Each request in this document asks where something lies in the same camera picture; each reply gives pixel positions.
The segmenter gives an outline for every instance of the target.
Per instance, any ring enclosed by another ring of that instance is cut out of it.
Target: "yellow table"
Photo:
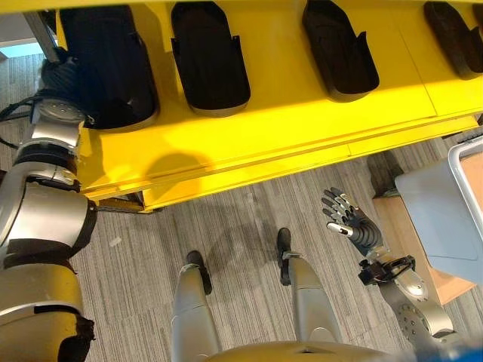
[[[477,125],[471,115],[483,112],[483,77],[463,81],[451,71],[422,2],[337,1],[356,33],[368,32],[380,76],[375,91],[351,103],[328,98],[301,24],[305,0],[217,4],[241,38],[251,86],[247,108],[228,118],[192,113],[171,53],[174,3],[132,4],[160,110],[142,129],[82,131],[78,172],[89,197],[143,190],[151,210],[467,130]],[[476,25],[471,5],[455,6]]]

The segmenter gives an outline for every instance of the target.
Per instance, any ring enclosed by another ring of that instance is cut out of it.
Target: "white plastic bin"
[[[452,147],[448,159],[398,176],[395,184],[431,266],[483,284],[483,211],[461,166],[479,152],[483,137]]]

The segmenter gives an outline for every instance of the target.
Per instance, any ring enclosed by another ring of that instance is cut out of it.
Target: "black shoe-shaped slot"
[[[141,122],[157,106],[146,47],[127,5],[60,11],[69,54],[78,62],[78,102],[93,118],[85,127]]]
[[[356,36],[346,13],[330,0],[309,0],[303,25],[325,87],[334,100],[349,102],[379,85],[366,33]]]
[[[471,79],[483,73],[483,41],[478,27],[469,30],[460,13],[447,2],[427,2],[424,15],[460,78]]]
[[[483,28],[483,4],[473,4],[473,13],[476,21]]]
[[[188,104],[211,117],[232,115],[250,99],[240,38],[214,2],[178,2],[171,12],[174,59]]]

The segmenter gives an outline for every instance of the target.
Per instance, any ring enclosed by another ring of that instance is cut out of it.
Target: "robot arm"
[[[60,97],[37,100],[0,185],[0,360],[83,361],[94,338],[69,264],[97,217],[76,178],[85,119]]]
[[[332,218],[328,229],[345,235],[366,258],[360,262],[359,278],[364,285],[375,284],[394,311],[401,331],[417,353],[432,354],[442,345],[459,342],[445,310],[428,298],[424,280],[415,272],[412,256],[395,258],[383,246],[378,227],[344,192],[325,190],[323,211]]]

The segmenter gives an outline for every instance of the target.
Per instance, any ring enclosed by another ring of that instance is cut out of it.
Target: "robot finger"
[[[338,232],[339,234],[342,234],[342,235],[346,235],[348,238],[350,238],[354,234],[354,229],[351,228],[350,226],[339,225],[339,224],[336,224],[335,222],[328,222],[327,229],[333,232]]]

